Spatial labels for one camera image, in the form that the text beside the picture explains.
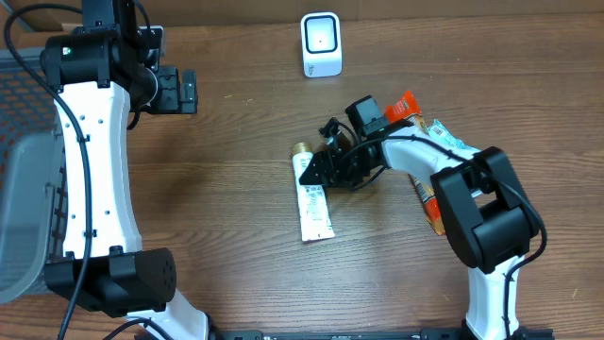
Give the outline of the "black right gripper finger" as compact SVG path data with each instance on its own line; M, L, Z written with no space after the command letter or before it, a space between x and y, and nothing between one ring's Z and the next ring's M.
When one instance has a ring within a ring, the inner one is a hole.
M333 170L338 160L337 155L330 150L318 151L312 155L308 170Z
M331 185L329 171L317 164L309 165L302 173L298 180L300 185L320 185L323 187L329 187Z

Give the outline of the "white tube gold cap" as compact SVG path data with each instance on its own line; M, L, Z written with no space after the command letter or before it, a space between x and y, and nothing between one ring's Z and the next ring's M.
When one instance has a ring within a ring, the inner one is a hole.
M309 143L297 143L292 147L294 183L300 218L301 239L315 242L333 238L335 232L327 208L327 198L321 185L301 185L299 180L312 158Z

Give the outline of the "orange pasta package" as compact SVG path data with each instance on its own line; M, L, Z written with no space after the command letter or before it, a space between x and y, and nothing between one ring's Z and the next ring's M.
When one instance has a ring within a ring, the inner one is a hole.
M392 106L387 106L385 117L390 123L406 120L419 127L424 133L428 133L428 127L411 91L406 91L402 97ZM416 193L424 206L426 219L433 231L439 235L445 235L445 227L434 191L430 185L410 175Z

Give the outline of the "teal snack bar wrapper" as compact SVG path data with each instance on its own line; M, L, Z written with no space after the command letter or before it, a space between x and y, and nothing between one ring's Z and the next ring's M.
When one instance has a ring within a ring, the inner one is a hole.
M479 149L467 145L461 139L455 137L438 119L434 119L432 125L428 128L428 135L433 139L443 142L446 145L471 151L473 153L479 152Z

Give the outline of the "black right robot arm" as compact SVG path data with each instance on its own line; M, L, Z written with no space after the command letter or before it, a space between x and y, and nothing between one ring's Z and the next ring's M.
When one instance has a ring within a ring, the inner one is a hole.
M456 148L411 122L385 119L361 127L351 146L341 146L341 127L332 119L321 128L327 148L312 155L299 183L357 190L373 180L373 169L430 182L447 241L468 268L463 336L527 338L516 317L518 274L541 254L529 250L532 238L546 233L506 154L494 146Z

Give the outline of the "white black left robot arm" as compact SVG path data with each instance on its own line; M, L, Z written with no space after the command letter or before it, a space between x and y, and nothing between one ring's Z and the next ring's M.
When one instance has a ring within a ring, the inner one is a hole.
M80 27L50 38L44 86L62 129L67 225L47 286L71 308L122 318L160 339L206 339L208 317L177 290L167 248L146 250L131 203L126 131L130 114L193 114L193 71L159 59L159 25Z

